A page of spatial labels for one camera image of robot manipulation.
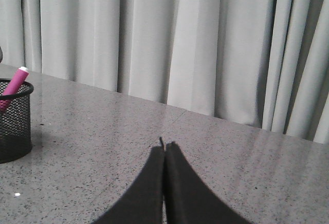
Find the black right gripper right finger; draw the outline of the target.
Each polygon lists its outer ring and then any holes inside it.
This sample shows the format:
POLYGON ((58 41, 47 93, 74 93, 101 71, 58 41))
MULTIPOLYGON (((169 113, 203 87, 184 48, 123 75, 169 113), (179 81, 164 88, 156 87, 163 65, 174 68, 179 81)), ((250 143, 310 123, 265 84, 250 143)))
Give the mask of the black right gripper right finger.
POLYGON ((166 147, 164 196, 168 223, 249 223, 203 183, 175 142, 166 147))

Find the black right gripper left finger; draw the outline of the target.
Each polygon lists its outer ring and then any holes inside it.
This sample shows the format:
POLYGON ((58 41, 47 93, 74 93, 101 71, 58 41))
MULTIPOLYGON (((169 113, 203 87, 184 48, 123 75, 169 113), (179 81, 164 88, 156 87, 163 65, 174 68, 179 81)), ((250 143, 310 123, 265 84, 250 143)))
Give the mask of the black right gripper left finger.
POLYGON ((162 223, 164 161, 164 149, 153 147, 128 190, 94 223, 162 223))

